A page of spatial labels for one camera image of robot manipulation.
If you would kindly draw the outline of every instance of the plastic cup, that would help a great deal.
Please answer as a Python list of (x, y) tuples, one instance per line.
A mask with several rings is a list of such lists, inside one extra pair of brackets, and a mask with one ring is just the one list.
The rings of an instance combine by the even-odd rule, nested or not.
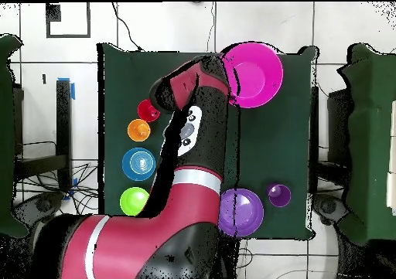
[(138, 116), (146, 122), (153, 122), (157, 120), (160, 114), (161, 112), (152, 106), (152, 103), (149, 99), (143, 100), (138, 105)]
[(149, 124), (142, 119), (135, 119), (128, 126), (128, 136), (133, 141), (145, 141), (150, 132)]
[(122, 158), (122, 171), (136, 182), (142, 182), (152, 176), (155, 171), (155, 158), (145, 148), (133, 148)]
[(125, 190), (120, 198), (120, 207), (127, 216), (137, 216), (145, 207), (149, 194), (140, 187)]
[(260, 227), (264, 208), (259, 197), (248, 189), (228, 189), (221, 195), (219, 229), (229, 236), (249, 236)]
[(287, 206), (292, 199), (290, 189), (285, 185), (275, 182), (267, 187), (267, 195), (271, 204), (276, 207)]

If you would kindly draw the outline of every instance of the red robot arm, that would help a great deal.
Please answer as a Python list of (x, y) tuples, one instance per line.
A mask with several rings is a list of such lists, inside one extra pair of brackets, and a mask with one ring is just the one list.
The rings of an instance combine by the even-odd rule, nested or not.
[(228, 97), (216, 56), (197, 57), (157, 81), (152, 104), (173, 117), (148, 202), (165, 197), (163, 210), (146, 218), (52, 219), (36, 242), (32, 279), (208, 279), (217, 248)]

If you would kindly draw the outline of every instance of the green cup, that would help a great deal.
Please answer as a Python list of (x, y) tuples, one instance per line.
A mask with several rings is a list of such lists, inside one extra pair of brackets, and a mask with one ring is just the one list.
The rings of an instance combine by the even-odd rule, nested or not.
[(145, 207), (149, 194), (140, 187), (125, 190), (120, 198), (120, 207), (127, 216), (137, 216)]

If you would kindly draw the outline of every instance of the purple cup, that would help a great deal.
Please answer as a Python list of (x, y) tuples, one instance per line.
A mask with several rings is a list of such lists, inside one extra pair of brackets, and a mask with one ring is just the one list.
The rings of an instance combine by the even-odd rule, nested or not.
[(290, 189), (285, 185), (275, 182), (268, 185), (267, 195), (269, 201), (276, 207), (287, 206), (290, 203), (290, 199), (292, 199), (292, 192), (290, 192)]
[(219, 229), (229, 236), (254, 233), (264, 218), (260, 198), (248, 189), (228, 189), (221, 195)]

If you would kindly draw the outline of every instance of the green mat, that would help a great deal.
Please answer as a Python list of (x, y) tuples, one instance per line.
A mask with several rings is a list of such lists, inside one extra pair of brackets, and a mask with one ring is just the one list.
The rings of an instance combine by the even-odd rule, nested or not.
[(348, 120), (352, 175), (346, 204), (352, 211), (339, 224), (357, 245), (396, 240), (396, 216), (386, 206), (391, 147), (392, 102), (396, 100), (396, 55), (352, 47), (351, 64), (341, 70), (355, 103)]
[[(122, 171), (125, 152), (147, 148), (159, 159), (162, 132), (170, 115), (161, 114), (150, 123), (152, 133), (143, 142), (132, 141), (128, 124), (138, 118), (137, 106), (147, 98), (151, 85), (200, 53), (123, 52), (108, 44), (104, 50), (104, 211), (122, 215), (121, 194), (137, 186), (149, 191), (153, 176), (133, 182)], [(284, 78), (277, 96), (263, 107), (241, 111), (241, 174), (239, 188), (255, 192), (263, 203), (265, 217), (260, 228), (249, 237), (307, 240), (309, 111), (311, 61), (316, 48), (300, 55), (279, 55)], [(225, 178), (222, 191), (234, 187), (236, 179), (237, 108), (230, 106), (227, 128)], [(266, 197), (270, 182), (286, 184), (292, 200), (285, 208), (275, 208)]]

